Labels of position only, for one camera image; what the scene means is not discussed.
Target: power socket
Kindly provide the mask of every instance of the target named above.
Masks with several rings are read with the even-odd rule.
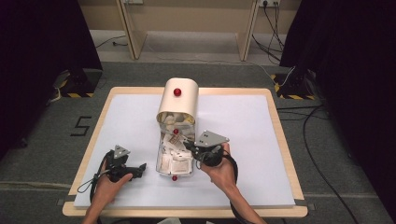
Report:
[[[259,0],[259,7],[264,7],[264,1],[265,0]],[[267,7],[276,7],[276,3],[279,6],[280,5],[280,0],[266,0],[267,1]]]

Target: red dot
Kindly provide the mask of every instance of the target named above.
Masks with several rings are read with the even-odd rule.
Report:
[[[176,89],[174,90],[174,95],[175,95],[175,96],[180,96],[180,95],[181,95],[181,89],[176,88]]]

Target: gray carpet floor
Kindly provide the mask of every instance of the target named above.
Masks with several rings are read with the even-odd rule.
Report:
[[[271,78],[257,65],[103,63],[103,67],[92,98],[62,98],[49,105],[27,136],[28,146],[11,149],[0,161],[0,223],[79,223],[80,217],[63,215],[62,199],[73,183],[109,91],[118,86],[162,87],[171,77],[192,78],[200,87],[266,88],[273,93],[309,214],[304,218],[267,218],[269,223],[353,223],[305,148],[304,119],[312,108],[281,109],[320,105],[318,96],[313,101],[277,98]],[[269,74],[287,72],[276,66],[265,68]],[[81,116],[91,117],[80,123],[90,128],[85,136],[71,136],[81,133],[75,128]],[[325,108],[306,123],[305,136],[318,168],[359,223],[392,223],[363,170],[348,157],[342,136]],[[103,219],[105,223],[114,220]],[[135,219],[133,223],[159,220]]]

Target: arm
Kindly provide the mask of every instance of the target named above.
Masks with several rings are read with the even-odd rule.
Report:
[[[223,144],[223,147],[224,150],[231,155],[230,145],[225,143]],[[241,217],[255,224],[266,223],[256,213],[256,211],[250,207],[246,199],[239,191],[239,188],[235,184],[233,165],[227,159],[223,158],[221,164],[217,167],[209,167],[202,164],[201,169],[207,173],[210,176],[211,181],[225,193]]]
[[[114,202],[114,197],[120,191],[121,187],[132,178],[132,174],[123,176],[117,183],[113,183],[107,177],[102,175],[97,183],[95,194],[93,195],[91,206],[82,221],[83,224],[94,224],[99,218],[102,210],[108,203]]]

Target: white paper sheet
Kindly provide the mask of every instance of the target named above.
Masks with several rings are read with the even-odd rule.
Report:
[[[147,163],[142,178],[127,183],[112,207],[229,207],[229,200],[210,178],[194,167],[193,175],[172,181],[155,166],[160,128],[156,121],[161,95],[116,95],[108,109],[82,183],[91,179],[115,145],[131,151],[127,166]],[[294,205],[265,96],[200,95],[197,132],[230,138],[239,167],[238,187],[250,205]],[[79,193],[74,206],[90,205],[89,190]]]

